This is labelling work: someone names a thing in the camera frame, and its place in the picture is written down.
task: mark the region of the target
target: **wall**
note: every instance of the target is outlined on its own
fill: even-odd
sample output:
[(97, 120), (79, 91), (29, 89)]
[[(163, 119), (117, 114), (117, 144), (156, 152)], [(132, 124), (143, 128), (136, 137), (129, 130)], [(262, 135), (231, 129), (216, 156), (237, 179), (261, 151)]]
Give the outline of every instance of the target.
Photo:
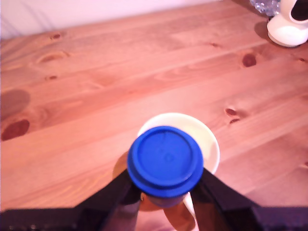
[(1, 0), (1, 39), (212, 0)]

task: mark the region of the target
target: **wood grain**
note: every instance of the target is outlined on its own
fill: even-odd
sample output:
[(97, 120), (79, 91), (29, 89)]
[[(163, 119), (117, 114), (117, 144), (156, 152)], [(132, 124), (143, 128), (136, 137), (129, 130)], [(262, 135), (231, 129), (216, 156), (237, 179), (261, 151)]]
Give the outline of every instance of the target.
[[(239, 3), (1, 41), (1, 209), (75, 206), (164, 112), (208, 125), (226, 184), (262, 205), (308, 205), (308, 43), (273, 44)], [(141, 205), (137, 230), (175, 229), (198, 229), (183, 205)]]

